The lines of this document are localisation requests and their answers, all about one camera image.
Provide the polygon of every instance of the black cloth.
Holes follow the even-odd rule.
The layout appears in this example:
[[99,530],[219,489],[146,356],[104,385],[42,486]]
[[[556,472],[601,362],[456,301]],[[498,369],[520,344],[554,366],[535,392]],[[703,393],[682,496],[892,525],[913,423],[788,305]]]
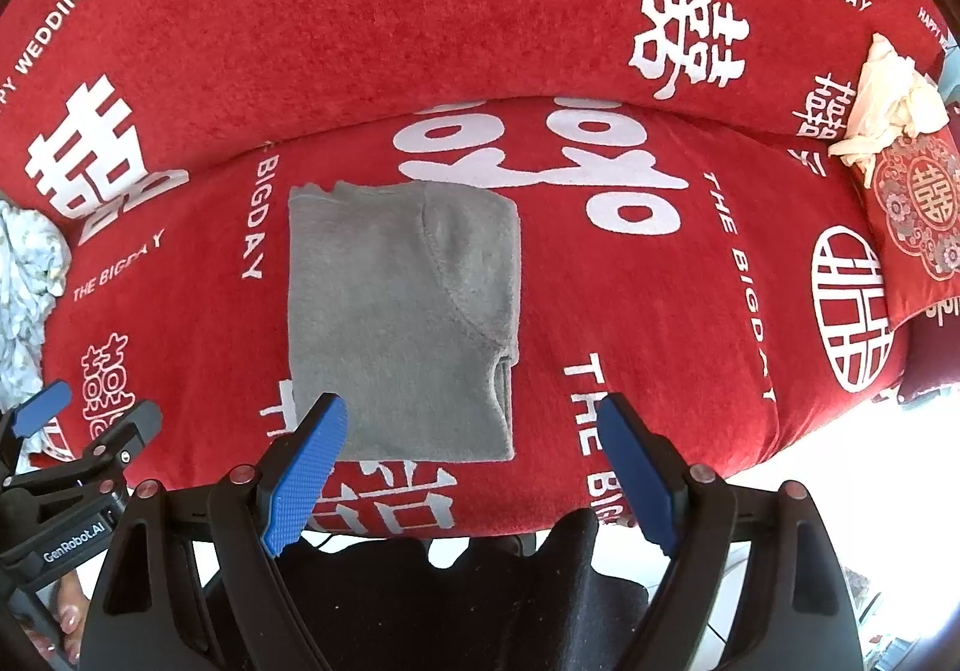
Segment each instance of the black cloth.
[[[411,538],[335,554],[301,540],[277,568],[333,671],[603,671],[648,598],[592,569],[596,534],[596,517],[582,510],[529,558],[472,540],[438,569]],[[208,606],[229,668],[250,669],[222,583],[211,583]]]

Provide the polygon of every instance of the red pillow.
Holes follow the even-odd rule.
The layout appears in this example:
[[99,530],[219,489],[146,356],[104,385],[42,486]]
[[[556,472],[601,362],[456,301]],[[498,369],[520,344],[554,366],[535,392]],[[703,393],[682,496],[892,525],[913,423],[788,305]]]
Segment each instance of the red pillow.
[[949,128],[885,149],[866,203],[891,327],[960,294],[960,155]]
[[517,457],[339,464],[320,527],[499,535],[584,506],[616,520],[603,393],[626,393],[690,462],[731,474],[901,374],[906,338],[890,332],[866,218],[823,144],[790,150],[609,102],[507,100],[252,151],[128,201],[79,246],[71,236],[44,371],[73,387],[60,422],[74,452],[136,398],[160,403],[164,426],[131,478],[171,487],[255,461],[287,429],[287,198],[338,179],[457,180],[517,204]]
[[83,218],[143,176],[493,96],[829,140],[876,30],[925,72],[946,29],[931,0],[11,0],[0,188]]
[[898,399],[909,403],[952,384],[960,384],[960,297],[941,300],[910,320]]

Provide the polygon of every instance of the beige garment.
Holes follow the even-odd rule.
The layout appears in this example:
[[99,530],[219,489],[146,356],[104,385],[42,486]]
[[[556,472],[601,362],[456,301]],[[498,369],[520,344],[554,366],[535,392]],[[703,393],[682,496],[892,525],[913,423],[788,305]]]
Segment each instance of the beige garment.
[[896,138],[915,138],[936,133],[947,126],[949,117],[936,86],[914,68],[913,59],[900,56],[893,44],[874,32],[870,55],[860,71],[856,99],[847,134],[830,147],[848,167],[857,165],[869,189],[877,155]]

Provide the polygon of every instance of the fingernail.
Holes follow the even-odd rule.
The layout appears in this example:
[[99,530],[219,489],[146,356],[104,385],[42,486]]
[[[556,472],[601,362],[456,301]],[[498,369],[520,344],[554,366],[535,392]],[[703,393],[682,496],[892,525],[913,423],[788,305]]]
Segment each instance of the fingernail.
[[80,610],[76,606],[65,606],[61,611],[61,630],[71,634],[80,624]]

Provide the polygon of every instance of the crumpled fabric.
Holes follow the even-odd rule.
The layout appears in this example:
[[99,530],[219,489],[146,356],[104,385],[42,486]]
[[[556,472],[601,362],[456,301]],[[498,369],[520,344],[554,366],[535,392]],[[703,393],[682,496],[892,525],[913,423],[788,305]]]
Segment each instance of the crumpled fabric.
[[[66,289],[70,249],[43,214],[0,201],[0,409],[43,388],[44,323]],[[27,441],[18,470],[39,441]]]
[[856,99],[844,139],[830,146],[834,157],[863,171],[864,188],[874,179],[877,155],[899,136],[936,133],[949,117],[935,85],[923,78],[913,59],[900,56],[886,37],[874,32],[870,55],[860,71]]

